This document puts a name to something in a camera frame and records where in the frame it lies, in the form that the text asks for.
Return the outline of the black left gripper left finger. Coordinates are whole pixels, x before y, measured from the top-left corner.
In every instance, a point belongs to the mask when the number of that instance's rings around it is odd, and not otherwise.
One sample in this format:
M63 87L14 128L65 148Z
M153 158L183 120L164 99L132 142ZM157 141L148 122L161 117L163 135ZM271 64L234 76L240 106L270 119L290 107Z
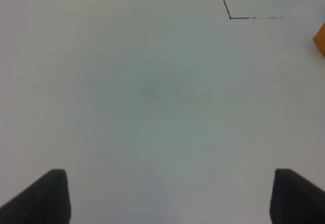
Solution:
M1 206L1 223L70 223L67 172L52 169Z

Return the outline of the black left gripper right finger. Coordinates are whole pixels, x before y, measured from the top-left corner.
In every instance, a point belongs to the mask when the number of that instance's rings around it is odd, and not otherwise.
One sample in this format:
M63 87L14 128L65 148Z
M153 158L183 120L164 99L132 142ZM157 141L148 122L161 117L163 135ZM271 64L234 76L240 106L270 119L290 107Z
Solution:
M276 169L269 214L272 223L324 223L324 190L291 169Z

